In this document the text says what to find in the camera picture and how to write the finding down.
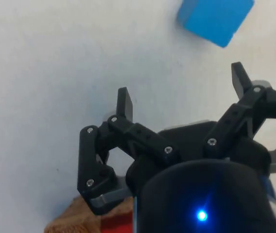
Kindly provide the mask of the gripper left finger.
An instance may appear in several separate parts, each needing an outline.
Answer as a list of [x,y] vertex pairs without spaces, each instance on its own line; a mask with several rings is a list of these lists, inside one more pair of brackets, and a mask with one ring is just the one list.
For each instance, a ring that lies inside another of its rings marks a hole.
[[80,131],[77,189],[96,215],[104,215],[124,201],[136,196],[146,181],[140,175],[117,176],[107,165],[109,152],[119,148],[134,164],[146,159],[151,171],[167,168],[179,162],[180,150],[158,133],[139,123],[133,123],[133,103],[126,87],[118,89],[116,112],[102,123]]

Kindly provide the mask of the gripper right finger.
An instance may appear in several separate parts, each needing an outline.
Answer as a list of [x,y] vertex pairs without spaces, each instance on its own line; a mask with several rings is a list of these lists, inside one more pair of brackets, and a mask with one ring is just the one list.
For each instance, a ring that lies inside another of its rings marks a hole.
[[208,158],[223,158],[243,137],[252,139],[266,119],[276,119],[276,90],[253,84],[242,63],[231,65],[232,83],[239,101],[232,104],[206,137]]

